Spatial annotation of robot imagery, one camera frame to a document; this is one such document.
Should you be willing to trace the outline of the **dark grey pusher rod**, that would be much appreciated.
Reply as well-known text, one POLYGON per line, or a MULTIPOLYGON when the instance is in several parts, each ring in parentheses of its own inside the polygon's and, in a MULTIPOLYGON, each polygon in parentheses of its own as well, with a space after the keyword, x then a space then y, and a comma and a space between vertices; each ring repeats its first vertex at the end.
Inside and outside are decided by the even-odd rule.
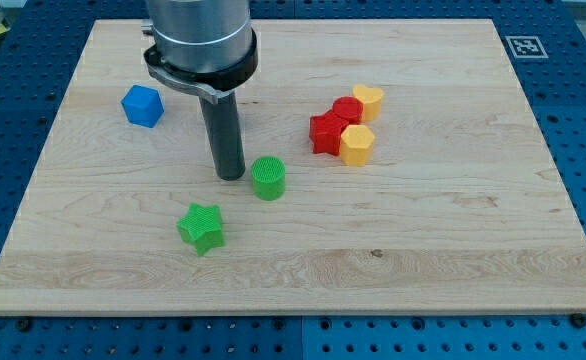
POLYGON ((216 104, 201 99, 200 106, 217 176, 226 181, 241 178, 245 161, 235 93, 216 104))

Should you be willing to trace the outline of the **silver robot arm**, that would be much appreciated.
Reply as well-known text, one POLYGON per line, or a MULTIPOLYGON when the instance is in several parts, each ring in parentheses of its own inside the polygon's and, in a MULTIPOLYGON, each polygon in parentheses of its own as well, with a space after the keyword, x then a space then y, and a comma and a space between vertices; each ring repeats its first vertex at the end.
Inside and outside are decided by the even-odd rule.
POLYGON ((148 0, 154 44, 144 52, 151 77, 199 99, 215 171, 245 172, 235 90, 258 65, 247 0, 148 0))

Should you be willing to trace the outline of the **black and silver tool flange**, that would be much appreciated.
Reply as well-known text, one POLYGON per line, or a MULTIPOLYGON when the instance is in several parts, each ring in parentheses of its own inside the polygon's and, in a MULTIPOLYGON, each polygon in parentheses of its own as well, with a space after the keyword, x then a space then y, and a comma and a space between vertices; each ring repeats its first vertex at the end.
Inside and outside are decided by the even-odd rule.
POLYGON ((188 95, 218 104, 222 97, 247 82, 258 66, 258 38, 251 30, 251 46, 234 65, 214 72, 190 72, 168 63, 156 45, 143 53, 149 75, 161 84, 188 95))

